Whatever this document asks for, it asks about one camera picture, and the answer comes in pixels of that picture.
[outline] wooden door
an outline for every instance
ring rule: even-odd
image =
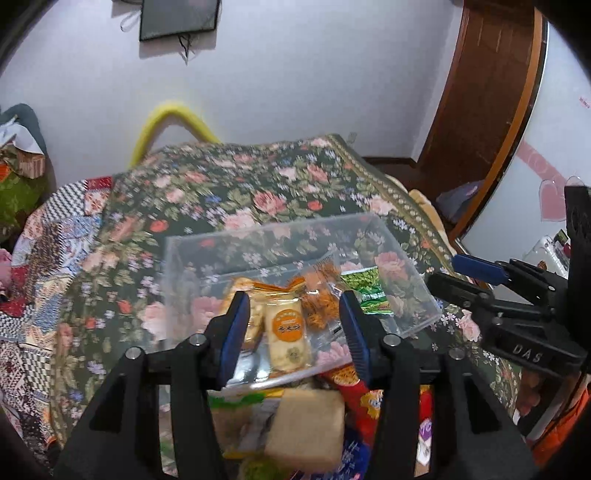
[[[431,201],[485,180],[498,159],[531,70],[533,7],[527,12],[516,15],[467,2],[452,68],[418,161],[428,180],[420,187]]]

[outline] yellow hose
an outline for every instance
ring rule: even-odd
[[[129,168],[135,167],[142,161],[144,155],[147,153],[146,150],[148,148],[148,144],[154,135],[156,127],[158,127],[158,125],[165,118],[171,115],[179,117],[189,127],[191,127],[193,133],[196,134],[200,140],[210,143],[220,143],[219,138],[213,134],[213,132],[203,122],[203,120],[201,120],[182,103],[165,102],[162,105],[158,105],[152,111],[152,113],[150,113],[148,121],[144,124],[144,127],[139,134],[138,141],[135,144],[134,152],[131,155],[131,162],[129,163]]]

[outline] wooden door frame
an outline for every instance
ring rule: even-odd
[[[452,64],[450,65],[449,74],[447,75],[447,82],[445,88],[443,89],[443,93],[441,94],[441,100],[439,102],[439,106],[437,107],[433,124],[429,130],[427,140],[425,141],[425,146],[423,147],[421,155],[418,158],[417,165],[420,165],[427,156],[431,148],[431,142],[433,141],[433,137],[437,131],[437,127],[443,117],[443,111],[449,99],[449,95],[456,77],[457,68],[460,63],[460,58],[462,56],[469,19],[470,8],[467,8],[466,5],[464,5],[464,9],[462,11],[462,20],[460,22],[460,30],[456,41],[456,50],[453,55]],[[493,160],[491,168],[488,171],[488,174],[486,175],[480,189],[478,190],[478,193],[472,198],[468,208],[460,217],[452,231],[448,234],[450,241],[454,241],[456,238],[461,237],[472,225],[474,220],[476,220],[477,215],[484,208],[484,205],[486,205],[486,202],[494,192],[496,184],[500,181],[502,173],[507,168],[512,155],[517,148],[519,141],[521,140],[521,135],[525,129],[531,109],[533,108],[535,97],[537,95],[537,88],[539,86],[541,76],[541,68],[543,67],[546,35],[544,32],[547,31],[547,26],[544,25],[545,22],[546,20],[543,18],[538,9],[534,9],[534,31],[531,46],[530,64],[528,65],[525,75],[525,84],[515,110],[515,115],[511,125],[509,126],[507,135],[505,136],[505,139],[503,140],[503,143],[501,144],[501,147],[495,159]]]
[[[468,227],[476,220],[476,217],[495,191],[496,185],[501,181],[502,173],[509,166],[513,153],[521,140],[540,84],[541,69],[543,68],[543,62],[541,63],[540,60],[543,61],[545,58],[545,39],[543,37],[544,30],[547,30],[544,22],[546,20],[539,10],[534,9],[534,36],[531,44],[530,64],[527,67],[525,85],[517,103],[515,115],[484,182],[468,204],[468,208],[460,217],[456,226],[449,233],[450,240],[454,240],[466,233]]]
[[[453,82],[456,78],[457,67],[460,64],[460,58],[462,56],[462,51],[464,50],[464,42],[466,40],[466,32],[468,30],[469,19],[470,9],[466,8],[466,6],[464,5],[462,9],[462,20],[460,21],[460,30],[457,34],[456,49],[453,53],[452,64],[449,67],[447,81],[445,87],[443,88],[443,93],[441,94],[441,100],[439,100],[439,105],[437,106],[437,112],[435,112],[433,123],[431,124],[431,128],[429,129],[429,134],[427,135],[427,139],[425,140],[425,145],[421,150],[421,154],[418,156],[417,166],[419,166],[421,162],[424,162],[425,157],[429,153],[429,150],[431,150],[431,142],[433,142],[433,137],[435,135],[435,132],[437,131],[437,127],[439,126],[441,118],[443,117],[443,111],[445,110],[445,106],[447,105],[449,94],[452,91]]]

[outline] bread slice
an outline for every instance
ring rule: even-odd
[[[288,388],[269,431],[265,454],[303,472],[331,472],[340,465],[344,433],[345,403],[339,392]]]

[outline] clear plastic box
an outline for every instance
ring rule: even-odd
[[[441,315],[413,263],[377,215],[357,213],[268,223],[167,239],[163,282],[167,346],[172,347],[190,336],[203,319],[220,314],[217,311],[220,301],[236,277],[284,286],[302,268],[329,252],[335,252],[343,272],[378,266],[394,315],[376,317],[388,332],[407,337],[431,325]],[[316,339],[312,336],[310,340],[316,348]],[[271,388],[348,362],[348,356],[329,362],[324,357],[320,364],[314,358],[314,366],[309,369],[272,377],[263,337],[256,351],[240,356],[234,378],[226,389],[237,394]]]

